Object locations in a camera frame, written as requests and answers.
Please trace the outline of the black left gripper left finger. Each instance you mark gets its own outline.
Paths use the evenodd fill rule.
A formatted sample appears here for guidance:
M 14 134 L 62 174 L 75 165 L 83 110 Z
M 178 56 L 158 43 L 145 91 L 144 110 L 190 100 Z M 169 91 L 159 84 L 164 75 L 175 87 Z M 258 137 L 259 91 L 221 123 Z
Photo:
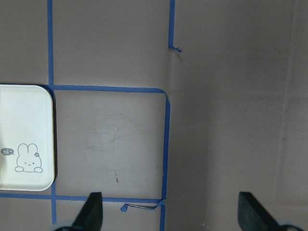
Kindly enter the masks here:
M 102 193 L 92 192 L 72 224 L 73 231 L 100 231 L 103 225 Z

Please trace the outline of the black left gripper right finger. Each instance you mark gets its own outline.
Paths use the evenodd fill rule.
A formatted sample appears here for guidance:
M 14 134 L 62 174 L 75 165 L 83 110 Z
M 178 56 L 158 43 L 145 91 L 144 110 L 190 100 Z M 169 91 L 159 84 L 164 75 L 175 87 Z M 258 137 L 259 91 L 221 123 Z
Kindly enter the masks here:
M 250 192 L 239 192 L 238 223 L 243 231 L 279 231 L 278 222 Z

